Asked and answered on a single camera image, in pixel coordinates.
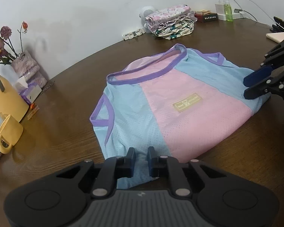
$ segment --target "yellow label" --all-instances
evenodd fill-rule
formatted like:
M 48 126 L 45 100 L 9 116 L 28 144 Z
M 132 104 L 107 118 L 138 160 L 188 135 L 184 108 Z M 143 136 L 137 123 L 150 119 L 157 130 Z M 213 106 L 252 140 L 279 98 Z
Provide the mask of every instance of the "yellow label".
M 176 102 L 173 104 L 173 107 L 178 111 L 182 112 L 189 108 L 194 103 L 200 101 L 202 98 L 198 96 L 196 93 L 190 95 L 189 97 L 185 98 L 182 101 Z

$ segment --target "cup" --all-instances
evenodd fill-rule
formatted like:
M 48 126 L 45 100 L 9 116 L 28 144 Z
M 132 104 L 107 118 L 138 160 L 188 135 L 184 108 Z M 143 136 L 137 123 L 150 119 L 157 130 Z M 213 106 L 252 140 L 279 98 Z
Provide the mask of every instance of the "cup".
M 12 115 L 8 115 L 0 125 L 0 152 L 3 154 L 9 153 L 22 133 L 23 126 Z M 2 141 L 7 144 L 7 147 L 2 145 Z

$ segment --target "brown wooden table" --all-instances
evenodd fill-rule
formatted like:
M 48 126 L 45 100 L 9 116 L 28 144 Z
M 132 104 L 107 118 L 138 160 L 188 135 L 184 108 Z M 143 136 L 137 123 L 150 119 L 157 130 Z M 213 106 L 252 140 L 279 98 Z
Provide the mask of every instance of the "brown wooden table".
M 257 69 L 264 54 L 276 45 L 265 38 L 268 32 L 266 25 L 249 19 L 197 23 L 191 35 L 166 40 L 145 34 L 105 48 L 60 73 L 36 100 L 40 110 L 21 122 L 24 133 L 17 145 L 0 160 L 0 227 L 9 226 L 3 202 L 11 190 L 85 158 L 103 161 L 89 116 L 106 86 L 107 74 L 175 43 L 203 53 L 221 52 L 238 66 Z M 280 97 L 273 96 L 200 159 L 273 190 L 280 201 L 274 226 L 284 227 L 284 101 Z M 157 180 L 139 188 L 165 183 Z

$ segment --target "light blue fabric panel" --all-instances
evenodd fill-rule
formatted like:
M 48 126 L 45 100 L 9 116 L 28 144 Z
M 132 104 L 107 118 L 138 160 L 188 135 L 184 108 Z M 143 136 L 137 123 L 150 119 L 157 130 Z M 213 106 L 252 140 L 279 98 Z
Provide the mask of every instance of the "light blue fabric panel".
M 106 145 L 104 141 L 108 128 L 94 126 L 104 158 L 125 156 L 130 147 L 134 147 L 136 151 L 134 176 L 118 179 L 117 187 L 127 189 L 152 180 L 146 161 L 148 147 L 154 146 L 158 155 L 171 154 L 142 88 L 139 84 L 108 84 L 104 93 L 115 112 L 114 127 Z M 105 109 L 103 105 L 97 118 L 108 118 Z
M 224 94 L 241 100 L 252 110 L 253 114 L 268 100 L 270 94 L 254 100 L 246 100 L 244 98 L 244 90 L 247 87 L 243 85 L 243 78 L 252 73 L 253 70 L 238 67 L 226 59 L 223 62 L 223 66 L 218 66 L 199 56 L 192 49 L 187 49 L 187 54 L 188 57 L 181 60 L 175 66 L 175 69 L 217 88 Z

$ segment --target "wall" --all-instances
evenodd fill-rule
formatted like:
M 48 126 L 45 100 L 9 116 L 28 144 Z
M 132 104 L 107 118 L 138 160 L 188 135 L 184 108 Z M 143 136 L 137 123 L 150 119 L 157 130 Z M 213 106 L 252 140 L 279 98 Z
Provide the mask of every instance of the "wall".
M 260 22 L 272 21 L 255 5 L 238 0 Z M 254 0 L 268 14 L 284 19 L 284 0 Z M 11 27 L 11 40 L 20 51 L 21 22 L 28 23 L 23 47 L 29 49 L 48 78 L 83 58 L 122 40 L 121 35 L 141 27 L 140 8 L 158 9 L 188 4 L 192 9 L 215 9 L 217 0 L 0 0 L 0 28 Z

